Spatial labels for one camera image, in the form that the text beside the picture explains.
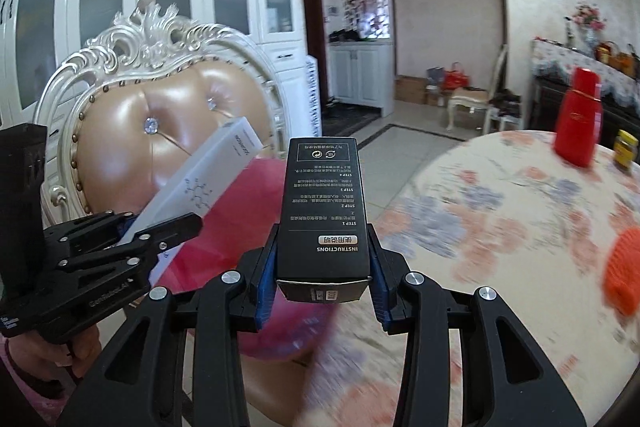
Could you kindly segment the person left hand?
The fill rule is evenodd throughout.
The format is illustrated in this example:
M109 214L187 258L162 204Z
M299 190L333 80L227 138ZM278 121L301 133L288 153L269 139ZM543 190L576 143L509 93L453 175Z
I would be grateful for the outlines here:
M28 332L10 338L8 348L15 365L40 381L52 381L62 367L69 367L77 378L82 378L102 351L96 325L75 336L69 345L52 345L37 332Z

